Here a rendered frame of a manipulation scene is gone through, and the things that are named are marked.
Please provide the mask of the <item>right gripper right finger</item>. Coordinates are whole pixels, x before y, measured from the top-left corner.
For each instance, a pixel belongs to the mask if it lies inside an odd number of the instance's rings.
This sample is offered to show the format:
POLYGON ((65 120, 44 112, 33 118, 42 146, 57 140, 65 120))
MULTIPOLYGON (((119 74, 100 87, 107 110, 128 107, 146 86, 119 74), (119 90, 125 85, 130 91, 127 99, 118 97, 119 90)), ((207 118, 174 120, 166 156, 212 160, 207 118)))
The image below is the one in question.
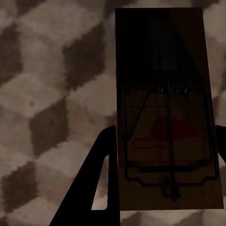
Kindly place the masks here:
POLYGON ((217 150, 226 163, 226 127, 215 125, 217 150))

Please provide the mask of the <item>mousetrap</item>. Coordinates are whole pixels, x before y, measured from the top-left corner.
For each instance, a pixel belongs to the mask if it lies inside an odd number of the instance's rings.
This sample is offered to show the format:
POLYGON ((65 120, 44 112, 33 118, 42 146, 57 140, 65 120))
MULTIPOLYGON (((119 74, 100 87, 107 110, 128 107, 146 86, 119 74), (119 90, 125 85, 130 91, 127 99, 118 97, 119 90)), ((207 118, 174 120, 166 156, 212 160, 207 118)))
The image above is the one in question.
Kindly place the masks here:
POLYGON ((116 8, 120 211, 224 209, 202 8, 116 8))

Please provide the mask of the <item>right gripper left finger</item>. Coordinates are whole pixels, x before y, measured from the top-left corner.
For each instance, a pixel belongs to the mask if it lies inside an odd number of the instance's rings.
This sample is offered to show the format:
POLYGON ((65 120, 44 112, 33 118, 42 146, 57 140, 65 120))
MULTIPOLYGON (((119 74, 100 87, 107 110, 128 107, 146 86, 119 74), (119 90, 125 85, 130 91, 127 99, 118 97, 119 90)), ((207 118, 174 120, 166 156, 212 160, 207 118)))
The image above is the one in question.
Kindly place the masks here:
POLYGON ((117 131, 101 131, 49 226, 121 226, 117 131), (105 157, 109 155, 105 210, 91 210, 105 157))

